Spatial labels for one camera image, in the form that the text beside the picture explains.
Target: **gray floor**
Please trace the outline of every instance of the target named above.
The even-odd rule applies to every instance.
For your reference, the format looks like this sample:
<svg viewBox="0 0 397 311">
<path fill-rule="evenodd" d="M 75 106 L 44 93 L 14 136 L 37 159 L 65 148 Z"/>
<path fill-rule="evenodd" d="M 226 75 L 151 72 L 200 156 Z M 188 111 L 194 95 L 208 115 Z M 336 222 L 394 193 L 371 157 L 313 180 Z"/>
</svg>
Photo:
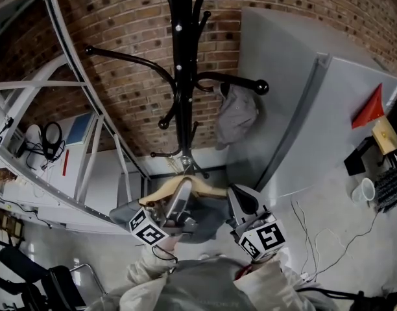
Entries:
<svg viewBox="0 0 397 311">
<path fill-rule="evenodd" d="M 332 231 L 325 230 L 317 237 L 319 270 L 335 262 L 355 235 L 370 229 L 374 211 L 368 204 L 354 205 L 348 196 L 357 179 L 349 178 L 341 165 L 323 181 L 292 199 L 295 204 L 298 201 L 305 213 L 313 243 L 319 232 L 324 229 Z M 271 204 L 271 208 L 282 220 L 287 232 L 288 245 L 283 257 L 299 273 L 307 257 L 306 237 L 290 201 L 290 197 L 284 198 Z M 139 242 L 131 236 L 73 233 L 32 224 L 26 225 L 25 232 L 26 243 L 22 250 L 34 257 L 36 262 L 47 268 L 59 264 L 72 268 L 75 264 L 88 262 L 95 268 L 106 290 L 124 283 L 126 266 L 134 262 L 140 252 L 140 247 L 136 246 Z M 176 253 L 180 259 L 196 259 L 201 253 L 224 253 L 229 257 L 248 259 L 244 251 L 234 244 L 229 232 L 230 228 L 224 225 L 219 229 L 216 240 L 199 245 L 179 244 Z M 315 272 L 310 249 L 304 271 Z M 93 282 L 88 282 L 87 274 L 81 271 L 75 279 L 85 300 L 90 302 L 99 293 Z M 18 280 L 2 265 L 0 276 Z M 331 290 L 363 290 L 368 296 L 381 295 L 382 289 L 397 290 L 397 207 L 387 214 L 379 214 L 371 233 L 358 237 L 338 264 L 318 275 L 318 282 Z M 0 302 L 12 300 L 0 291 Z M 340 303 L 341 310 L 348 310 L 348 305 Z"/>
</svg>

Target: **wooden hanger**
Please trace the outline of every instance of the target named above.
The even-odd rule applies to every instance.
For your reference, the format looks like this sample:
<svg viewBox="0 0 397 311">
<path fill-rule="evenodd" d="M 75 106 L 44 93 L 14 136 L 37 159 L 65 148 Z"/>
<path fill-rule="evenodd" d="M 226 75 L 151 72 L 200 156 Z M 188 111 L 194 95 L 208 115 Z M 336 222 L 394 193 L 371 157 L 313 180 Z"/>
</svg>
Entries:
<svg viewBox="0 0 397 311">
<path fill-rule="evenodd" d="M 201 179 L 193 175 L 179 175 L 165 182 L 162 187 L 153 194 L 149 194 L 144 198 L 140 198 L 138 200 L 138 203 L 140 205 L 146 205 L 149 202 L 158 202 L 163 198 L 172 195 L 184 178 L 189 178 L 193 182 L 192 190 L 200 196 L 211 196 L 216 198 L 227 197 L 226 189 L 211 187 L 205 184 L 205 182 L 203 182 Z"/>
</svg>

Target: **coat rack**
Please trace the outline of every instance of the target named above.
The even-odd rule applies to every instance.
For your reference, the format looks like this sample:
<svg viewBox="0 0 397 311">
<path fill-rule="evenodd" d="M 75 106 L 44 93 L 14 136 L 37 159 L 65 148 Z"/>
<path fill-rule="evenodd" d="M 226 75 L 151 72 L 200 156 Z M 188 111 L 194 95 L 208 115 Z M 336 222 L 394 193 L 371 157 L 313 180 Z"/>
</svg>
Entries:
<svg viewBox="0 0 397 311">
<path fill-rule="evenodd" d="M 205 11 L 200 21 L 200 9 L 204 0 L 196 0 L 193 9 L 191 9 L 191 1 L 192 0 L 168 0 L 171 13 L 171 28 L 173 32 L 174 78 L 158 64 L 137 56 L 97 49 L 93 46 L 87 46 L 85 52 L 88 55 L 95 54 L 107 56 L 109 58 L 146 65 L 156 71 L 170 84 L 173 90 L 174 102 L 167 115 L 158 122 L 158 126 L 160 129 L 167 129 L 171 119 L 175 117 L 178 148 L 171 153 L 151 152 L 150 155 L 151 157 L 173 157 L 181 152 L 181 162 L 185 174 L 194 174 L 195 167 L 204 178 L 208 178 L 208 174 L 197 165 L 191 155 L 191 143 L 193 142 L 197 126 L 199 125 L 198 122 L 194 122 L 192 127 L 194 87 L 201 91 L 212 92 L 212 87 L 204 87 L 199 84 L 200 80 L 209 79 L 225 82 L 227 84 L 235 84 L 251 89 L 258 95 L 264 95 L 268 92 L 269 86 L 264 80 L 253 81 L 216 72 L 203 72 L 197 74 L 197 50 L 199 39 L 211 13 Z"/>
</svg>

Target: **red triangle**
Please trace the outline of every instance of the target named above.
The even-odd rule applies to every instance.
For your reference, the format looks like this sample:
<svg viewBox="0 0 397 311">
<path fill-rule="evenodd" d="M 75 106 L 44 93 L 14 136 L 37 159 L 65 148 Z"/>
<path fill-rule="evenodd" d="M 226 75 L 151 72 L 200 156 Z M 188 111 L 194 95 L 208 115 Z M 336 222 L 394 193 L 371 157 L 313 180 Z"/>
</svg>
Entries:
<svg viewBox="0 0 397 311">
<path fill-rule="evenodd" d="M 384 116 L 385 113 L 381 105 L 381 88 L 382 83 L 376 88 L 370 100 L 352 122 L 352 129 L 365 126 L 370 121 Z"/>
</svg>

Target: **blue book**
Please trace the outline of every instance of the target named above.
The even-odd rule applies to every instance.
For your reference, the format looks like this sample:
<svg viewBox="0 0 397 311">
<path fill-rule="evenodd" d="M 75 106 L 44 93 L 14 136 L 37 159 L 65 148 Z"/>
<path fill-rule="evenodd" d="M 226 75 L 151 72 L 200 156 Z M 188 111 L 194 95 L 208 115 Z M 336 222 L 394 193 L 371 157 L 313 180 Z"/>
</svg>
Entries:
<svg viewBox="0 0 397 311">
<path fill-rule="evenodd" d="M 93 120 L 93 114 L 87 113 L 76 117 L 67 136 L 66 145 L 83 144 L 88 136 L 89 128 Z"/>
</svg>

